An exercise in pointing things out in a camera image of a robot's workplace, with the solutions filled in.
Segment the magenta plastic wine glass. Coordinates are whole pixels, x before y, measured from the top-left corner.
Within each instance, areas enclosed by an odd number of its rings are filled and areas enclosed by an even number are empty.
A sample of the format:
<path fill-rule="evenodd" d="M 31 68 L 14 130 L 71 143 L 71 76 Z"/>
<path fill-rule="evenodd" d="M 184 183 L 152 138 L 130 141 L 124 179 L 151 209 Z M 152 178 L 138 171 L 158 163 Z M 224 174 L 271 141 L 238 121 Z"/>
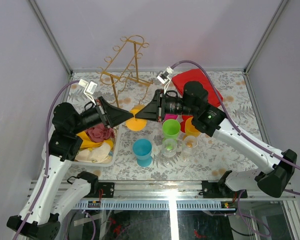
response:
<path fill-rule="evenodd" d="M 170 120 L 170 119 L 176 120 L 177 118 L 178 118 L 178 115 L 176 115 L 176 114 L 166 114 L 164 117 L 164 121 Z"/>

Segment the orange plastic wine glass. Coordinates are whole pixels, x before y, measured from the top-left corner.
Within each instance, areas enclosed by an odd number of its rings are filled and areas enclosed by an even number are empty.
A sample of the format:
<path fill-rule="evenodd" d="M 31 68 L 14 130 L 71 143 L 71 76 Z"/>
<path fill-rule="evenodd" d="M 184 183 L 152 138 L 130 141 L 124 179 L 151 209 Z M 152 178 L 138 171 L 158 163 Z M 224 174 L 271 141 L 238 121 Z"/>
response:
<path fill-rule="evenodd" d="M 141 131 L 147 125 L 147 120 L 136 118 L 136 114 L 145 107 L 143 104 L 135 105 L 129 112 L 133 114 L 133 118 L 127 120 L 125 125 L 134 132 Z"/>
<path fill-rule="evenodd" d="M 184 133 L 186 137 L 192 136 L 197 138 L 201 134 L 201 132 L 195 128 L 195 126 L 192 124 L 192 120 L 193 117 L 191 116 L 185 121 Z"/>

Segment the green plastic wine glass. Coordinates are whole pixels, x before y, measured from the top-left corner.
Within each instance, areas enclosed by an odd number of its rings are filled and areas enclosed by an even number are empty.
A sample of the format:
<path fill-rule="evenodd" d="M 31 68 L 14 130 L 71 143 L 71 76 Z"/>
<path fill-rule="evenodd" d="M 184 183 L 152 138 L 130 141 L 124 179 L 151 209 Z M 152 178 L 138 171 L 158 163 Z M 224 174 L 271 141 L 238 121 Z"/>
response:
<path fill-rule="evenodd" d="M 181 131 L 181 125 L 176 119 L 165 120 L 162 124 L 163 142 L 165 140 L 177 140 Z"/>

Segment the red plastic wine glass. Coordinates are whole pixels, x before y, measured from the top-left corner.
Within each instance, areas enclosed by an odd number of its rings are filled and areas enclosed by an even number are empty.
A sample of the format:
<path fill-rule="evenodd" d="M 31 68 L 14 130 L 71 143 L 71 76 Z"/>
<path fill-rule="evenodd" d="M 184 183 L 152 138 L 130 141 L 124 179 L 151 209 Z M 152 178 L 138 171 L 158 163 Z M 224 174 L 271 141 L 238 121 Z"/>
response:
<path fill-rule="evenodd" d="M 182 121 L 180 122 L 180 130 L 185 133 L 185 124 L 186 124 L 186 121 L 190 118 L 191 116 L 190 115 L 182 115 L 181 116 L 181 119 Z"/>

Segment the teal plastic wine glass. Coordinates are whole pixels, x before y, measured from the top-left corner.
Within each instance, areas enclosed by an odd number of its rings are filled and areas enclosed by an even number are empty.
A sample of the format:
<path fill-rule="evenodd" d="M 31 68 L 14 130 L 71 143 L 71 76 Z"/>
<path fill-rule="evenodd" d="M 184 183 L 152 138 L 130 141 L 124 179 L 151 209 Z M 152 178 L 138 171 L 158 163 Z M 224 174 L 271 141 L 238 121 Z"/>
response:
<path fill-rule="evenodd" d="M 140 167 L 148 167 L 152 162 L 152 143 L 145 139 L 138 139 L 132 146 L 132 151 Z"/>

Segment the clear wine glass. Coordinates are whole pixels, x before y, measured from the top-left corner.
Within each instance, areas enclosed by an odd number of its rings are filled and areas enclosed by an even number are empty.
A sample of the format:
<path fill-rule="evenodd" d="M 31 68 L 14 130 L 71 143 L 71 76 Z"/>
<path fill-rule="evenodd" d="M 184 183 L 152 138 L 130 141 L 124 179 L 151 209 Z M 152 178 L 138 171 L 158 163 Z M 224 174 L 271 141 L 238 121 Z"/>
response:
<path fill-rule="evenodd" d="M 176 163 L 177 141 L 169 138 L 164 139 L 161 145 L 160 158 L 161 165 L 165 168 Z"/>
<path fill-rule="evenodd" d="M 182 141 L 181 157 L 185 162 L 191 161 L 197 152 L 198 139 L 195 136 L 188 135 Z"/>

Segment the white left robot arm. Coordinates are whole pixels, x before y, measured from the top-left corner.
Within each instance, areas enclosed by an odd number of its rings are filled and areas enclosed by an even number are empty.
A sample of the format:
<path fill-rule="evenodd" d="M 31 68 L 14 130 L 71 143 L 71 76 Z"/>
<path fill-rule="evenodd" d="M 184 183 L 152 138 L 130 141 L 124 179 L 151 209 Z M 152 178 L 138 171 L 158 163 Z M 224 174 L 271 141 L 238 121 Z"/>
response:
<path fill-rule="evenodd" d="M 81 172 L 70 187 L 53 204 L 56 193 L 68 169 L 71 167 L 83 140 L 79 133 L 103 124 L 116 127 L 133 118 L 133 114 L 109 104 L 103 97 L 82 113 L 72 104 L 63 102 L 53 111 L 54 131 L 46 144 L 46 160 L 33 192 L 18 215 L 10 216 L 6 226 L 33 240 L 56 238 L 63 219 L 83 197 L 95 197 L 100 190 L 98 177 L 86 171 Z"/>

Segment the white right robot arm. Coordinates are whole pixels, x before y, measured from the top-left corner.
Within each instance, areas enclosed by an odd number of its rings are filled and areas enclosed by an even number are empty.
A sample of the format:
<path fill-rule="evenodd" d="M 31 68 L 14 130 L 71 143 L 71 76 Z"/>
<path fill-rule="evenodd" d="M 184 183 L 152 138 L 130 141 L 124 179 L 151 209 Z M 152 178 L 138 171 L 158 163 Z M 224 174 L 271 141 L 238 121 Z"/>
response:
<path fill-rule="evenodd" d="M 227 198 L 241 190 L 256 189 L 273 198 L 281 197 L 294 174 L 297 154 L 291 149 L 272 147 L 241 130 L 224 111 L 208 102 L 208 91 L 200 82 L 187 82 L 182 97 L 157 89 L 151 102 L 135 117 L 161 122 L 167 114 L 192 116 L 196 130 L 228 144 L 257 166 L 241 172 L 226 171 L 218 182 L 221 196 Z"/>

